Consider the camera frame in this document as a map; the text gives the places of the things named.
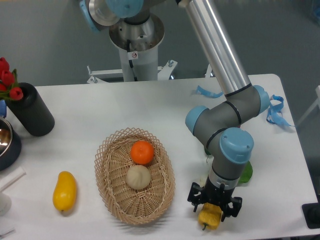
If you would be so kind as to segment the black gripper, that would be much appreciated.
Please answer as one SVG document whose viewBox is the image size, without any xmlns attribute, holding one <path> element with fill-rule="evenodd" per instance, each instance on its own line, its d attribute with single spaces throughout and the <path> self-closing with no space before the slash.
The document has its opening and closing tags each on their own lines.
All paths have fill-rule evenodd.
<svg viewBox="0 0 320 240">
<path fill-rule="evenodd" d="M 197 211 L 198 205 L 208 202 L 220 207 L 222 211 L 221 222 L 224 222 L 225 218 L 236 218 L 243 203 L 242 197 L 232 197 L 238 181 L 239 178 L 224 179 L 213 169 L 210 169 L 204 187 L 196 182 L 191 184 L 187 201 L 192 204 L 194 213 Z"/>
</svg>

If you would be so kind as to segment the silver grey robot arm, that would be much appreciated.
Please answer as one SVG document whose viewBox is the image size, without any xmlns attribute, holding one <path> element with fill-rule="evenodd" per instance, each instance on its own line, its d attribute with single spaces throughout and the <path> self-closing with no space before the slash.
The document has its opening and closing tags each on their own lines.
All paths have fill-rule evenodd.
<svg viewBox="0 0 320 240">
<path fill-rule="evenodd" d="M 164 38 L 162 21 L 150 12 L 157 0 L 81 0 L 82 14 L 92 31 L 109 30 L 118 48 L 126 82 L 156 81 L 158 46 Z M 189 111 L 185 124 L 214 159 L 204 186 L 193 183 L 187 200 L 194 207 L 220 207 L 222 218 L 236 217 L 242 199 L 233 191 L 251 157 L 252 136 L 241 125 L 264 112 L 268 93 L 252 85 L 233 48 L 212 0 L 179 0 L 186 10 L 205 56 L 226 100 L 209 109 Z"/>
</svg>

